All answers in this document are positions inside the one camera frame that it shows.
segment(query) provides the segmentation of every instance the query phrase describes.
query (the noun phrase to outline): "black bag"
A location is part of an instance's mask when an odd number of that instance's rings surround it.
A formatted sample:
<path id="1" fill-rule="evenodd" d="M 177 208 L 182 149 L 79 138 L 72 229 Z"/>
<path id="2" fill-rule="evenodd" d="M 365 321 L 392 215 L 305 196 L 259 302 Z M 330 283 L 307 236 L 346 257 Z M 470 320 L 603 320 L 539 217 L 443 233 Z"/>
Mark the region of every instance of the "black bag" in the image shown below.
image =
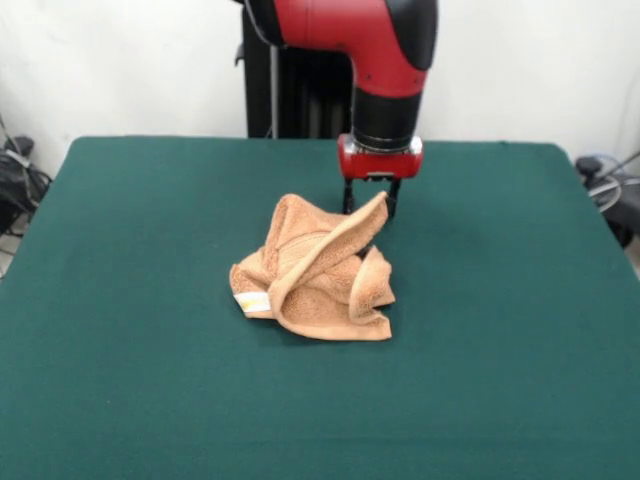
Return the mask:
<path id="1" fill-rule="evenodd" d="M 0 235 L 26 214 L 30 220 L 51 179 L 11 148 L 0 150 Z"/>

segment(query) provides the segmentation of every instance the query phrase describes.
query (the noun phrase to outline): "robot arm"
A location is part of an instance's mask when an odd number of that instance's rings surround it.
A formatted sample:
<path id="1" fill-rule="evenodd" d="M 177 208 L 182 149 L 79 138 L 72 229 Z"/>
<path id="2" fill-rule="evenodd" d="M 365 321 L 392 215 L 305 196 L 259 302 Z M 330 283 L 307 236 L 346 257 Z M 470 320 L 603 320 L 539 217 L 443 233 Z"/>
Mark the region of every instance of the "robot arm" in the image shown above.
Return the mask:
<path id="1" fill-rule="evenodd" d="M 350 136 L 340 138 L 346 211 L 355 178 L 392 180 L 390 212 L 402 178 L 415 176 L 422 145 L 414 138 L 433 61 L 437 0 L 246 0 L 268 43 L 346 53 L 354 69 Z"/>

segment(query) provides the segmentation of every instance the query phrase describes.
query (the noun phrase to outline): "green felt surface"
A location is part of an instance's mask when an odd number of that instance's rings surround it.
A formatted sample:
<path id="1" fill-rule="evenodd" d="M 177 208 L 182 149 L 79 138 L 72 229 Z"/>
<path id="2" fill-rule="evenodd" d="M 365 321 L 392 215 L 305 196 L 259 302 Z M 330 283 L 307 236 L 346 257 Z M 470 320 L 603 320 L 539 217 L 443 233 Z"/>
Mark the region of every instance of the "green felt surface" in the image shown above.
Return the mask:
<path id="1" fill-rule="evenodd" d="M 333 142 L 77 141 L 0 285 L 0 478 L 640 478 L 640 287 L 566 156 L 426 153 L 393 339 L 323 343 L 228 271 L 281 195 L 339 208 Z"/>

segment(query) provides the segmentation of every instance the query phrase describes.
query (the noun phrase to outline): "towel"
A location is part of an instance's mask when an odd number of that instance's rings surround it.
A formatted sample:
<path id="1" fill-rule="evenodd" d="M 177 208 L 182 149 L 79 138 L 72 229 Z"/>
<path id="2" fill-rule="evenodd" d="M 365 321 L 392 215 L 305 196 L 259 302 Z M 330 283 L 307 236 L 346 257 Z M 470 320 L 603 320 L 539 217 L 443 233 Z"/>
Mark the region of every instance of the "towel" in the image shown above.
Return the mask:
<path id="1" fill-rule="evenodd" d="M 348 216 L 282 197 L 265 245 L 231 268 L 245 316 L 322 340 L 390 338 L 389 319 L 376 307 L 395 302 L 391 265 L 375 246 L 367 249 L 387 220 L 386 197 Z"/>

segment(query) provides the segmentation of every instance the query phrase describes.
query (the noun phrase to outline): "towel tag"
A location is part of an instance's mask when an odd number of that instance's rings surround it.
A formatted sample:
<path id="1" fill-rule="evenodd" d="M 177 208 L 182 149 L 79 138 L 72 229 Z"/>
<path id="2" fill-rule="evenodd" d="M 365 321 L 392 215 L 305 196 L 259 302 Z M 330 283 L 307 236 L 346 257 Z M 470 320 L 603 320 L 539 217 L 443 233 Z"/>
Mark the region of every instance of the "towel tag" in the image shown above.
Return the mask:
<path id="1" fill-rule="evenodd" d="M 267 292 L 244 292 L 234 295 L 244 313 L 268 312 L 271 310 Z"/>

